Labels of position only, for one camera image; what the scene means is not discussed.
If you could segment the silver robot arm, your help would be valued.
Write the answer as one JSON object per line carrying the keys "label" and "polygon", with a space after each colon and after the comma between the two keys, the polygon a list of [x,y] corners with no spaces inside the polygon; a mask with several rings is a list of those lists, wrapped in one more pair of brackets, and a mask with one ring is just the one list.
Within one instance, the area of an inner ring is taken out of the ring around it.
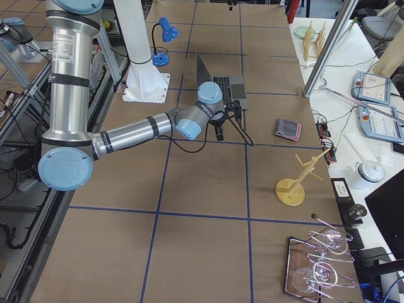
{"label": "silver robot arm", "polygon": [[[92,42],[101,32],[102,5],[102,1],[46,3],[46,19],[53,29],[50,126],[42,136],[38,170],[42,182],[59,191],[83,186],[93,162],[103,155],[173,131],[193,140],[223,110],[220,87],[207,81],[200,84],[196,101],[186,110],[175,108],[120,128],[89,132]],[[164,102],[170,76],[152,63],[141,3],[116,1],[114,6],[130,62],[124,100]]]}

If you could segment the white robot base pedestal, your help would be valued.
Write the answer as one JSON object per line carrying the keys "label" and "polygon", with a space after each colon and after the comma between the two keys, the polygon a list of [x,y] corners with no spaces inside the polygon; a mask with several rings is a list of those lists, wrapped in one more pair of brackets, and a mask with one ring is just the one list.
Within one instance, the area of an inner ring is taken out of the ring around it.
{"label": "white robot base pedestal", "polygon": [[116,0],[114,7],[130,62],[123,101],[164,103],[170,75],[152,63],[141,1]]}

